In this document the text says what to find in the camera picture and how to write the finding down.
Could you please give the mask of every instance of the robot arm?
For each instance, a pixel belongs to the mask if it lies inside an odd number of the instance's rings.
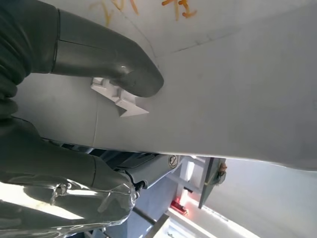
[[[2,0],[0,236],[63,237],[124,222],[137,198],[130,177],[44,142],[32,124],[11,117],[17,106],[10,98],[31,72],[105,77],[140,97],[163,85],[130,39],[38,0]]]

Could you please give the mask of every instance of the hose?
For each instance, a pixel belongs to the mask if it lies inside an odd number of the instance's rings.
[[[0,6],[0,119],[17,111],[11,98],[17,85],[31,72],[32,52],[14,18]]]

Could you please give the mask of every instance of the screw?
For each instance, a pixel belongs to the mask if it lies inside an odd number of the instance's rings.
[[[171,168],[171,169],[174,169],[178,165],[178,159],[177,157],[172,155],[171,157],[168,158],[168,165]]]

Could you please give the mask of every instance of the white bracket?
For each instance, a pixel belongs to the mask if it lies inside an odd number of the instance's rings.
[[[126,112],[120,117],[130,117],[149,113],[146,110],[136,105],[135,98],[137,98],[137,96],[128,93],[118,86],[112,85],[109,79],[94,78],[91,88],[113,101],[117,106],[126,110]]]

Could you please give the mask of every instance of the white surface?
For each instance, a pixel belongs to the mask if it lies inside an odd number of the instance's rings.
[[[136,105],[135,99],[137,96],[118,86],[114,86],[109,79],[94,78],[91,88],[124,109],[125,112],[120,115],[122,118],[149,113]]]
[[[88,9],[93,1],[47,2],[105,24],[101,8]],[[317,170],[316,5],[189,0],[197,15],[176,22],[173,4],[135,2],[139,16],[129,1],[122,13],[106,4],[114,10],[110,28],[140,44],[163,74],[158,94],[137,101],[148,115],[119,118],[115,105],[90,92],[90,79],[30,75],[20,86],[17,116],[42,136],[74,144]],[[60,80],[66,83],[57,97]]]
[[[260,238],[315,238],[317,173],[227,160],[227,175],[205,205]],[[195,167],[192,182],[200,181]],[[192,213],[206,224],[200,213]]]

